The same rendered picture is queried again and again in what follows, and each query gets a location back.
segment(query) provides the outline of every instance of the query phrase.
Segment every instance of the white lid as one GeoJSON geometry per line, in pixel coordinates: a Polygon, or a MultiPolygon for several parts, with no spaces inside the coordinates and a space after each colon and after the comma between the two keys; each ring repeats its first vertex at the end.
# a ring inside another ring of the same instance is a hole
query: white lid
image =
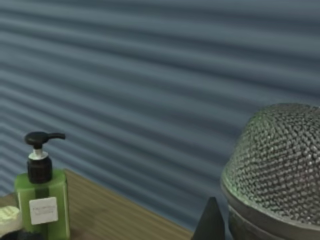
{"type": "Polygon", "coordinates": [[[15,206],[0,207],[0,237],[22,229],[22,215],[15,206]]]}

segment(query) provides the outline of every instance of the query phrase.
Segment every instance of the corrugated wall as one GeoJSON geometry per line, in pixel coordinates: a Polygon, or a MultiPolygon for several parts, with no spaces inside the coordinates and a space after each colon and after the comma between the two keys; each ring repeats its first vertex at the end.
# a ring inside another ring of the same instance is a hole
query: corrugated wall
{"type": "Polygon", "coordinates": [[[0,1],[1,181],[29,131],[70,168],[193,229],[248,118],[320,102],[320,4],[0,1]]]}

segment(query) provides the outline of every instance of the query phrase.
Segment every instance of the metal mesh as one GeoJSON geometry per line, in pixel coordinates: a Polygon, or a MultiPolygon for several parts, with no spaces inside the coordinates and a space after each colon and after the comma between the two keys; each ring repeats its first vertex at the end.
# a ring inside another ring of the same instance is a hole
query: metal mesh
{"type": "Polygon", "coordinates": [[[236,198],[275,218],[320,225],[320,108],[276,104],[257,112],[222,180],[236,198]]]}

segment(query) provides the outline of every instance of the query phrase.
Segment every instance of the green bottle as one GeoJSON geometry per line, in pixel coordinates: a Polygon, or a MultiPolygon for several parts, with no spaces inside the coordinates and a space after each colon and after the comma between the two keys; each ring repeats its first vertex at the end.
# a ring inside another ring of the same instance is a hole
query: green bottle
{"type": "Polygon", "coordinates": [[[70,240],[68,184],[62,169],[53,169],[43,144],[66,139],[62,133],[31,132],[24,138],[33,146],[27,173],[16,177],[14,189],[25,231],[42,234],[44,240],[70,240]]]}

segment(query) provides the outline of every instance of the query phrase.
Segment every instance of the wooden table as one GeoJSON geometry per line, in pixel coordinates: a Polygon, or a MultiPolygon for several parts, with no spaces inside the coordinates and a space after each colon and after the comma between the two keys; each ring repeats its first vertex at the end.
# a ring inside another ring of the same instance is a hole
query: wooden table
{"type": "MultiPolygon", "coordinates": [[[[66,170],[72,240],[190,240],[192,232],[66,170]]],[[[13,194],[0,207],[15,205],[13,194]]]]}

